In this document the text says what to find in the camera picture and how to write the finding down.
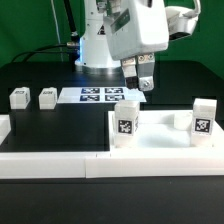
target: small white block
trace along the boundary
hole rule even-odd
[[[196,99],[191,129],[192,146],[212,146],[217,100]]]
[[[134,136],[114,134],[114,145],[116,148],[133,148],[136,139]]]
[[[139,110],[140,110],[139,101],[120,100],[115,105],[115,117],[133,120],[138,116]]]
[[[30,102],[30,89],[16,88],[9,96],[11,109],[26,109]]]
[[[44,88],[39,95],[39,105],[41,110],[52,110],[57,103],[57,89]]]
[[[138,128],[139,101],[120,100],[115,105],[115,133],[133,136]]]

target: white box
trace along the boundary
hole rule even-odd
[[[9,96],[11,109],[26,109],[30,102],[30,89],[27,87],[16,88]]]
[[[191,129],[192,146],[212,146],[217,100],[196,99]]]
[[[52,110],[57,103],[57,89],[44,88],[39,95],[39,105],[41,110]]]
[[[132,100],[120,100],[115,105],[116,134],[133,136],[138,128],[140,103]]]
[[[134,135],[138,129],[139,101],[120,100],[115,105],[115,145],[133,145]]]

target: white tray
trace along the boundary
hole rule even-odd
[[[224,132],[217,123],[213,147],[188,147],[188,133],[179,133],[178,141],[173,138],[175,111],[141,112],[140,126],[153,127],[153,144],[146,140],[147,127],[140,127],[144,134],[137,147],[117,149],[113,113],[108,120],[110,152],[1,153],[0,179],[224,175]]]

